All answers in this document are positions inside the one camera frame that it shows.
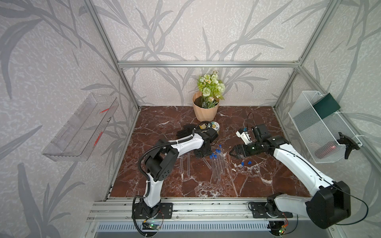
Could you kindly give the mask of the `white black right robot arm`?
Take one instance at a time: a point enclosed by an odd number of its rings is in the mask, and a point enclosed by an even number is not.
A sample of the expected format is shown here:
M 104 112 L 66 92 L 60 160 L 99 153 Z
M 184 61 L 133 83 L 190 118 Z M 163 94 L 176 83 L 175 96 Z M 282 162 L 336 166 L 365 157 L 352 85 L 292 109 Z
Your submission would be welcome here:
M 243 144 L 235 145 L 230 156 L 237 159 L 267 153 L 284 164 L 307 188 L 310 197 L 273 194 L 267 198 L 266 213 L 277 218 L 281 213 L 294 213 L 310 220 L 319 228 L 326 229 L 351 215 L 350 188 L 343 181 L 336 182 L 304 159 L 280 135 L 272 136 L 264 124 L 252 129 L 251 140 L 247 129 L 236 132 Z

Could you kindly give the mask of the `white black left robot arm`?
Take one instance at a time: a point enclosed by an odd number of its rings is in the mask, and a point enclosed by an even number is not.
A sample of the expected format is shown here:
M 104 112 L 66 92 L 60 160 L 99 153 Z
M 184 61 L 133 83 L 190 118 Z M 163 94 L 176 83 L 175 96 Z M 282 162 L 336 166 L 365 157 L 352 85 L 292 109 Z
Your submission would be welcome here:
M 159 140 L 142 156 L 146 170 L 139 167 L 147 178 L 142 203 L 149 208 L 156 207 L 161 201 L 163 181 L 171 174 L 177 159 L 191 151 L 198 158 L 211 155 L 211 144 L 217 137 L 218 132 L 213 128 L 197 128 L 192 129 L 186 137 L 177 140 Z

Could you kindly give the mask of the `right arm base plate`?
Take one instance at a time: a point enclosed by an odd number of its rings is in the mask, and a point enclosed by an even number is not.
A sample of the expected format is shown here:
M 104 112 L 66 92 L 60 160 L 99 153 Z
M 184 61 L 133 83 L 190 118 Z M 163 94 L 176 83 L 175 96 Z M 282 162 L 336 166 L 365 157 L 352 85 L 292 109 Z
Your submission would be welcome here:
M 280 212 L 277 209 L 272 210 L 271 206 L 267 202 L 249 202 L 248 209 L 251 211 L 253 218 L 293 218 L 294 215 L 289 212 Z

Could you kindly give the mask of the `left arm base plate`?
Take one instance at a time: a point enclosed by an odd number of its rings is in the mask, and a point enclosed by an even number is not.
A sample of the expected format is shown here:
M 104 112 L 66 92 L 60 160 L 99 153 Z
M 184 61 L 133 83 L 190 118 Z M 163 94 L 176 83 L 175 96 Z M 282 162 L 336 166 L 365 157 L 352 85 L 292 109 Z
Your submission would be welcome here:
M 171 219 L 173 213 L 173 203 L 158 203 L 154 207 L 149 207 L 145 202 L 136 203 L 132 217 L 136 219 L 162 218 Z

